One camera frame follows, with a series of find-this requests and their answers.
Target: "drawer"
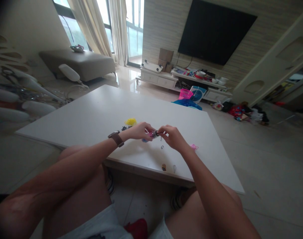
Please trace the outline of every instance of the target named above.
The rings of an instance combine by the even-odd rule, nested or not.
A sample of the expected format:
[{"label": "drawer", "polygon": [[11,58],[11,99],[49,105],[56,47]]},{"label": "drawer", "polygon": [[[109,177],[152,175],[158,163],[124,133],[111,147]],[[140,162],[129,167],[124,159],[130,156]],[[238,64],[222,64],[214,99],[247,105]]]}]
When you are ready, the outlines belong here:
[{"label": "drawer", "polygon": [[142,73],[142,79],[146,80],[146,81],[156,83],[156,84],[158,82],[158,76],[155,76],[155,75],[152,75],[152,74],[149,74],[149,73],[145,73],[145,72]]},{"label": "drawer", "polygon": [[174,84],[175,81],[166,79],[166,78],[162,78],[162,77],[158,77],[158,84],[161,86],[164,86],[166,88],[174,88]]},{"label": "drawer", "polygon": [[207,100],[212,100],[212,101],[217,102],[218,100],[223,101],[226,98],[226,96],[221,95],[221,94],[216,93],[216,92],[209,91],[208,94],[205,96],[205,98]]}]

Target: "wristwatch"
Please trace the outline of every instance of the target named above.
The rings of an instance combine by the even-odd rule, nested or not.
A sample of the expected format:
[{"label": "wristwatch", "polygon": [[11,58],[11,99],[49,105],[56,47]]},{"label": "wristwatch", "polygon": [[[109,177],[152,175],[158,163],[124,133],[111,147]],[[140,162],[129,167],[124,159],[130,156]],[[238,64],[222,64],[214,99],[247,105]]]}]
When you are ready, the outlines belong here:
[{"label": "wristwatch", "polygon": [[124,142],[122,141],[122,139],[120,138],[120,136],[118,134],[119,134],[119,130],[111,133],[108,136],[108,138],[114,139],[116,144],[118,145],[118,147],[122,147],[124,145]]}]

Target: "yellow toy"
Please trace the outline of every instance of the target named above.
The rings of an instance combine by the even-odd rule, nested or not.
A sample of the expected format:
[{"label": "yellow toy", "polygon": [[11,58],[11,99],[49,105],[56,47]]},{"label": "yellow toy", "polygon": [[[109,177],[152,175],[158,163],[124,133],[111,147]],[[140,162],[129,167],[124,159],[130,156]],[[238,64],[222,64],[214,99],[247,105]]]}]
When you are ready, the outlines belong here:
[{"label": "yellow toy", "polygon": [[130,125],[130,126],[134,126],[134,125],[137,124],[137,122],[136,122],[135,118],[130,118],[130,119],[125,121],[125,124]]}]

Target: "pink basket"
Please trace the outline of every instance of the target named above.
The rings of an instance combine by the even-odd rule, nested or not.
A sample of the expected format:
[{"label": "pink basket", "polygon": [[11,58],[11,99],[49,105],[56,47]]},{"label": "pink basket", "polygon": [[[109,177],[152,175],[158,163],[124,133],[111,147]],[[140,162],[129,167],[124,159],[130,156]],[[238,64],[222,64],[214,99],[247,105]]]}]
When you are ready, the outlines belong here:
[{"label": "pink basket", "polygon": [[190,90],[181,89],[179,99],[190,99],[194,94]]}]

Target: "cardboard box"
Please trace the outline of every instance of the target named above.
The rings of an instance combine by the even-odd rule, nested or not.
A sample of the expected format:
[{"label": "cardboard box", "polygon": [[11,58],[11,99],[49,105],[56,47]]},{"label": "cardboard box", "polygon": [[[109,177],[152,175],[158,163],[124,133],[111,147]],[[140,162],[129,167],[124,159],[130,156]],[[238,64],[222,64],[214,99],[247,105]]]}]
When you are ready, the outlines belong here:
[{"label": "cardboard box", "polygon": [[166,69],[165,69],[165,72],[168,72],[168,73],[170,73],[171,72],[171,69],[173,68],[173,64],[167,64],[166,65]]},{"label": "cardboard box", "polygon": [[173,51],[169,51],[164,48],[161,48],[159,51],[158,58],[163,61],[171,62],[173,55],[174,55]]},{"label": "cardboard box", "polygon": [[161,65],[163,67],[162,71],[165,71],[166,65],[167,65],[167,61],[158,59],[158,65]]}]

